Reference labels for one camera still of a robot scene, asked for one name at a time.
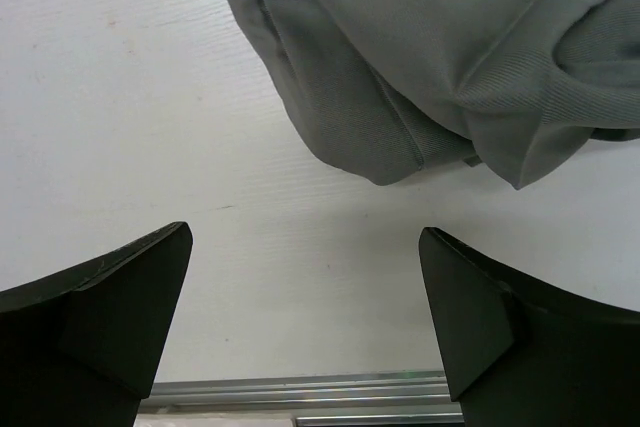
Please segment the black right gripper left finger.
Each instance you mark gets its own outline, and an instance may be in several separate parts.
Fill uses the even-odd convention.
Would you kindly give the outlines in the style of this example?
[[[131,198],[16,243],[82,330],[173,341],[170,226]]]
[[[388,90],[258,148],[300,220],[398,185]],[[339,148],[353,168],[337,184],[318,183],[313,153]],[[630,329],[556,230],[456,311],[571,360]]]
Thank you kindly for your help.
[[[193,236],[168,224],[1,293],[1,423],[131,426],[154,384]]]

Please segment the grey pleated skirt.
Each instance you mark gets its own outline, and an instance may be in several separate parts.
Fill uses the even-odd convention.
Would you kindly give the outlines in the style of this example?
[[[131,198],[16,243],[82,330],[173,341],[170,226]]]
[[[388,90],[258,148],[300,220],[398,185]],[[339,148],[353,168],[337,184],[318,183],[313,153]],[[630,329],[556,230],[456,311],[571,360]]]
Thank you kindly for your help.
[[[453,162],[515,188],[639,136],[639,0],[228,0],[322,162],[385,186]]]

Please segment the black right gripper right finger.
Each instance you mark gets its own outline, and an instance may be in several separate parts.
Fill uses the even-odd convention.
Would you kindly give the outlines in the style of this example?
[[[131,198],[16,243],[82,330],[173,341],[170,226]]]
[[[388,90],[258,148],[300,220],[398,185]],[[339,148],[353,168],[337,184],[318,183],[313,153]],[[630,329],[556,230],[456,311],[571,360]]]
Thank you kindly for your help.
[[[639,314],[426,228],[419,257],[450,398],[468,426],[636,426]]]

